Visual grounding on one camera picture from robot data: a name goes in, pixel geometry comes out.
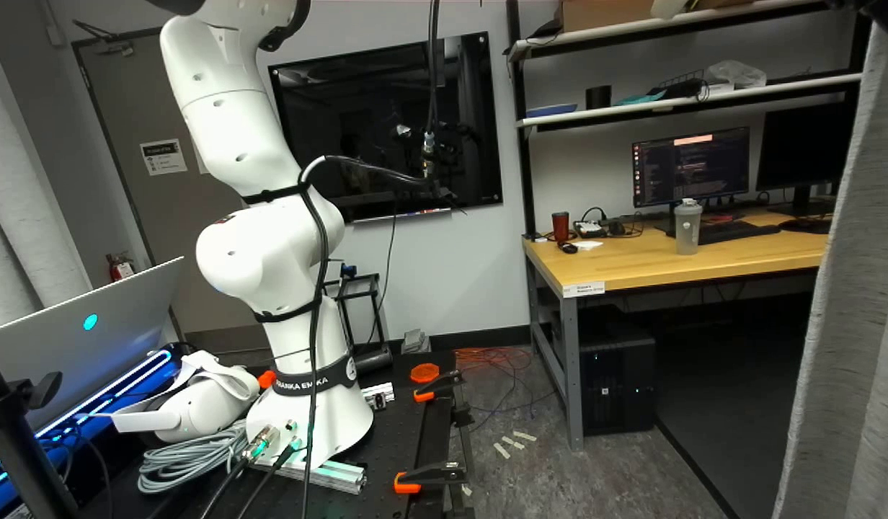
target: laptop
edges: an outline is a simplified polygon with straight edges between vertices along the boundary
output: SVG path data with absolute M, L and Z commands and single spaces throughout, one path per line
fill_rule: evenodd
M 56 396 L 29 412 L 35 432 L 146 361 L 179 286 L 180 257 L 0 325 L 6 380 L 39 384 L 61 371 Z

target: wooden desk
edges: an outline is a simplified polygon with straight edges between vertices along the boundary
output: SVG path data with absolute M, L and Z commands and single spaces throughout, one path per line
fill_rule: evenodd
M 746 221 L 776 226 L 786 215 L 754 214 Z M 828 249 L 825 233 L 764 233 L 701 246 L 696 253 L 675 253 L 675 240 L 646 227 L 639 236 L 601 240 L 590 250 L 562 253 L 552 241 L 525 241 L 529 335 L 564 401 L 570 445 L 583 442 L 583 380 L 578 380 L 578 302 L 611 292 L 709 283 L 754 273 L 819 269 Z M 560 339 L 541 328 L 539 283 L 560 301 Z

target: table leg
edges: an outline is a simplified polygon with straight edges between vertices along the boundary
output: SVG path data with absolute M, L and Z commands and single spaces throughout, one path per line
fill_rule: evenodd
M 560 301 L 568 445 L 583 445 L 578 301 Z

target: gray panel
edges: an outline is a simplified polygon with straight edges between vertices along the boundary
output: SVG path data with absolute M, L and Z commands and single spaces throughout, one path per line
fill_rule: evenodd
M 131 34 L 123 45 L 81 44 L 78 57 L 153 260 L 185 253 L 191 263 L 191 277 L 180 277 L 173 306 L 180 331 L 252 328 L 244 302 L 216 295 L 192 260 L 198 231 L 235 211 L 240 197 L 198 172 L 195 149 L 170 96 L 159 31 Z M 139 143 L 160 139 L 179 139 L 188 172 L 146 172 Z

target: black stand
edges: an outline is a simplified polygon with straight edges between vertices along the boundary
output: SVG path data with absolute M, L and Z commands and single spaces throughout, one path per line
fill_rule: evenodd
M 36 519 L 71 519 L 74 502 L 26 425 L 26 401 L 0 375 L 0 465 Z

